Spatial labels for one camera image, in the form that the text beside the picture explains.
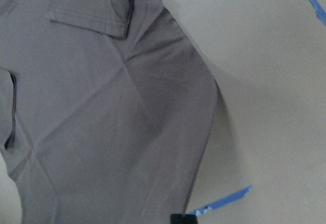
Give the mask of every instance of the blue painter's tape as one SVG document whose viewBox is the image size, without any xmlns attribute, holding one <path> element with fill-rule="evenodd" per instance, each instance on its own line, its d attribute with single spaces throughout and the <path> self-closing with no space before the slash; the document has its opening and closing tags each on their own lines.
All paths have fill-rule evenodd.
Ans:
<svg viewBox="0 0 326 224">
<path fill-rule="evenodd" d="M 196 216 L 200 216 L 200 215 L 204 215 L 206 214 L 208 211 L 210 210 L 216 210 L 216 209 L 219 209 L 223 206 L 226 206 L 228 204 L 231 204 L 235 201 L 238 201 L 240 199 L 242 199 L 243 197 L 245 197 L 249 192 L 250 190 L 252 189 L 252 186 L 249 186 L 249 187 L 246 187 L 238 192 L 235 192 L 229 196 L 226 196 L 220 200 L 217 200 L 213 203 L 210 203 L 209 205 L 205 205 L 199 209 L 196 209 L 192 212 L 189 212 L 188 214 L 189 215 L 196 215 Z"/>
<path fill-rule="evenodd" d="M 324 25 L 326 25 L 326 12 L 325 12 L 325 10 L 322 8 L 322 6 L 319 4 L 319 2 L 317 0 L 309 0 L 309 2 L 314 7 L 314 9 L 316 11 L 317 18 L 320 19 L 320 21 Z"/>
</svg>

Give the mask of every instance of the white backdrop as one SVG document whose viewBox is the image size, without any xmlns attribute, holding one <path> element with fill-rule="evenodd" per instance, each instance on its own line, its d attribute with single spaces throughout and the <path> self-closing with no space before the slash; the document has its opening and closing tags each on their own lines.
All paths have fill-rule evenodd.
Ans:
<svg viewBox="0 0 326 224">
<path fill-rule="evenodd" d="M 200 224 L 326 220 L 326 26 L 307 0 L 162 0 L 220 86 L 188 210 L 248 185 Z M 326 8 L 326 0 L 319 0 Z M 20 201 L 0 161 L 0 223 Z"/>
</svg>

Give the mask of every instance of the black object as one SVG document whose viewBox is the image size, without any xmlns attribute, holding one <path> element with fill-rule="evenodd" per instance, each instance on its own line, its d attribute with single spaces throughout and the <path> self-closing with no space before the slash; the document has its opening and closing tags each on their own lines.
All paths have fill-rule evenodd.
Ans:
<svg viewBox="0 0 326 224">
<path fill-rule="evenodd" d="M 170 221 L 171 224 L 198 224 L 195 215 L 171 214 Z"/>
<path fill-rule="evenodd" d="M 5 143 L 5 149 L 7 150 L 8 149 L 8 145 L 14 141 L 14 138 L 15 138 L 15 112 L 16 112 L 16 77 L 13 75 L 13 74 L 10 74 L 10 77 L 11 77 L 11 81 L 13 83 L 13 102 L 12 102 L 12 129 L 11 129 L 11 133 L 9 135 L 9 137 L 7 138 L 6 140 L 6 143 Z"/>
</svg>

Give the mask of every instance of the gray polo shirt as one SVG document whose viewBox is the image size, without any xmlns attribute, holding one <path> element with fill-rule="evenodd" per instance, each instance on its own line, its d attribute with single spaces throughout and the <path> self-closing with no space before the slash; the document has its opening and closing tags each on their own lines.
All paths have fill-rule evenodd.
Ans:
<svg viewBox="0 0 326 224">
<path fill-rule="evenodd" d="M 218 92 L 161 0 L 0 0 L 0 68 L 22 224 L 184 213 Z"/>
</svg>

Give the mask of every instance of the shirt sleeve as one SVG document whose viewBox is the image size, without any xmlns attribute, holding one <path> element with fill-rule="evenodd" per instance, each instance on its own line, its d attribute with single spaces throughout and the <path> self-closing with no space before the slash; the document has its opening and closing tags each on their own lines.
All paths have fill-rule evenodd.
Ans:
<svg viewBox="0 0 326 224">
<path fill-rule="evenodd" d="M 0 151 L 7 150 L 15 134 L 16 79 L 0 68 Z"/>
<path fill-rule="evenodd" d="M 208 128 L 217 88 L 204 60 L 161 0 L 132 0 L 132 6 L 127 38 L 116 43 L 153 122 L 162 128 L 186 113 Z"/>
</svg>

